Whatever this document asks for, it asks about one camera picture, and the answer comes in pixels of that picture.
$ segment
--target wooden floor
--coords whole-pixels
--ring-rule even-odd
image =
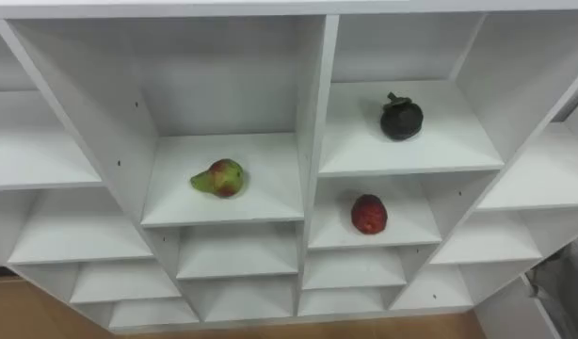
[[[0,339],[485,339],[473,313],[114,336],[28,282],[0,280]]]

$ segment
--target mangosteen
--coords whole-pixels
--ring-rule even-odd
[[[390,92],[390,102],[383,106],[381,129],[392,140],[406,140],[415,136],[423,126],[423,110],[411,98],[396,97]]]

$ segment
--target cubby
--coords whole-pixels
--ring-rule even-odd
[[[182,280],[297,274],[295,225],[186,227],[179,255]]]
[[[98,325],[465,312],[578,235],[578,10],[189,3],[0,18],[0,263]]]
[[[291,316],[294,282],[286,277],[249,277],[183,282],[183,288],[205,321],[215,322]]]

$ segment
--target white shelf board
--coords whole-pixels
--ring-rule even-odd
[[[114,306],[109,329],[197,322],[199,320],[183,299],[127,300]]]
[[[431,260],[468,264],[541,259],[536,243],[517,213],[473,214]]]
[[[473,306],[458,266],[428,266],[406,287],[391,311]]]
[[[423,129],[391,141],[381,131],[388,92],[423,109]],[[504,165],[463,94],[450,81],[332,84],[319,175],[496,170]]]
[[[388,212],[385,231],[361,234],[350,211],[361,194],[381,198]],[[339,249],[439,243],[442,239],[419,183],[410,176],[318,181],[308,247]]]
[[[303,289],[406,284],[396,250],[324,250],[306,260]]]
[[[180,297],[163,268],[152,260],[83,264],[71,303]]]
[[[337,315],[383,311],[385,311],[385,306],[378,288],[342,288],[304,291],[297,315]]]
[[[39,92],[0,92],[0,190],[102,185]]]
[[[294,279],[280,277],[183,282],[204,321],[293,315]]]
[[[40,194],[8,263],[147,257],[151,250],[105,188],[71,188]]]
[[[191,187],[191,176],[223,158],[247,172],[237,196],[220,199]],[[142,220],[145,227],[303,218],[293,134],[160,139]]]
[[[508,169],[478,210],[578,206],[578,139],[550,123]]]
[[[293,223],[188,227],[177,278],[297,273],[296,243]]]

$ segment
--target green pear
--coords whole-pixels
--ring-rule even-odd
[[[193,188],[212,193],[220,198],[229,198],[243,187],[243,169],[231,159],[221,159],[191,178]]]

